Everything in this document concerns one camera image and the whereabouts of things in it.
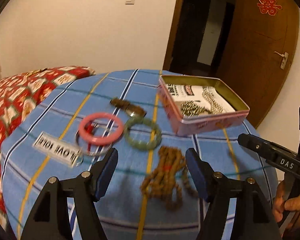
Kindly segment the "person's right hand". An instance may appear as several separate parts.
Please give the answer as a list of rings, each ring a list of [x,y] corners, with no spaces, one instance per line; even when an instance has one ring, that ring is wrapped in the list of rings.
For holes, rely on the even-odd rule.
[[[277,187],[276,196],[273,202],[272,212],[275,221],[278,223],[282,220],[284,211],[296,212],[296,214],[293,217],[293,220],[291,220],[291,223],[287,226],[287,228],[291,229],[295,221],[297,221],[295,223],[295,228],[300,228],[300,217],[297,219],[298,212],[300,211],[300,196],[296,198],[291,198],[289,200],[284,200],[283,198],[285,193],[284,184],[285,184],[284,181],[281,181],[279,183]]]

